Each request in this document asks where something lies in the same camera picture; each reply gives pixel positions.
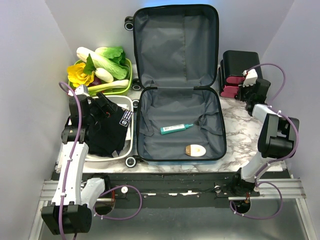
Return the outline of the black garment with label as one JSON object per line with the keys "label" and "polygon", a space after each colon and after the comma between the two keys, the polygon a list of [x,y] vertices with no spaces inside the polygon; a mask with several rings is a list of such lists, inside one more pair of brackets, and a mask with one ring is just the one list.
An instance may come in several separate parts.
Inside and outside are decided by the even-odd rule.
{"label": "black garment with label", "polygon": [[112,157],[112,152],[117,147],[117,144],[114,144],[113,140],[113,114],[115,114],[115,112],[110,112],[109,117],[105,117],[89,125],[85,142],[88,145],[88,153],[90,155]]}

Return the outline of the black bag with pink trim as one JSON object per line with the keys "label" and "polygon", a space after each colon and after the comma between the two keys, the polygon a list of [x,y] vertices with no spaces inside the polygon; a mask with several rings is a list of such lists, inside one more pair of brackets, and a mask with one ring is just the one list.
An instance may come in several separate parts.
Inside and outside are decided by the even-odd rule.
{"label": "black bag with pink trim", "polygon": [[239,84],[244,81],[244,70],[260,64],[259,54],[254,51],[227,50],[222,55],[220,67],[217,70],[219,95],[234,98],[239,90]]}

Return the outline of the blue fish print suitcase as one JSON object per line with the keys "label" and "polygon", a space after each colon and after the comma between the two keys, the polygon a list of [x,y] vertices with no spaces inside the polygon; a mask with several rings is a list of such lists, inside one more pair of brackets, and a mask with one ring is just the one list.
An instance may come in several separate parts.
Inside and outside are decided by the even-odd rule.
{"label": "blue fish print suitcase", "polygon": [[[148,163],[217,161],[227,151],[218,93],[219,14],[208,4],[145,7],[132,17],[134,56],[142,87],[136,111],[138,159]],[[194,124],[161,135],[162,127]],[[186,155],[201,145],[206,154]]]}

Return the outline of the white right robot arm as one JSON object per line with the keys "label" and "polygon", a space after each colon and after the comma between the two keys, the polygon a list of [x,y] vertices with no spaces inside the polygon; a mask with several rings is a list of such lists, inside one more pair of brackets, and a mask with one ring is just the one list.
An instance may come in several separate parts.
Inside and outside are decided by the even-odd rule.
{"label": "white right robot arm", "polygon": [[236,196],[253,191],[258,180],[271,166],[292,157],[296,151],[296,132],[300,122],[292,117],[286,119],[265,103],[270,86],[268,80],[259,78],[252,86],[241,85],[236,96],[237,100],[246,103],[248,114],[263,123],[257,153],[232,177],[230,191]]}

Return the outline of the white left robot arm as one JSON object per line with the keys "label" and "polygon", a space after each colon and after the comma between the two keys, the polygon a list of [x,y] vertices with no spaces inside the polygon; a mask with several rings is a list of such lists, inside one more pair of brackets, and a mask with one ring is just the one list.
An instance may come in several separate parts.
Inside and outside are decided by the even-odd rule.
{"label": "white left robot arm", "polygon": [[83,169],[89,152],[86,143],[89,124],[93,122],[90,107],[93,98],[85,94],[69,98],[70,115],[61,133],[58,156],[60,175],[49,206],[42,209],[41,217],[53,235],[66,239],[68,234],[88,233],[93,208],[99,197],[110,194],[110,179],[95,174],[82,184]]}

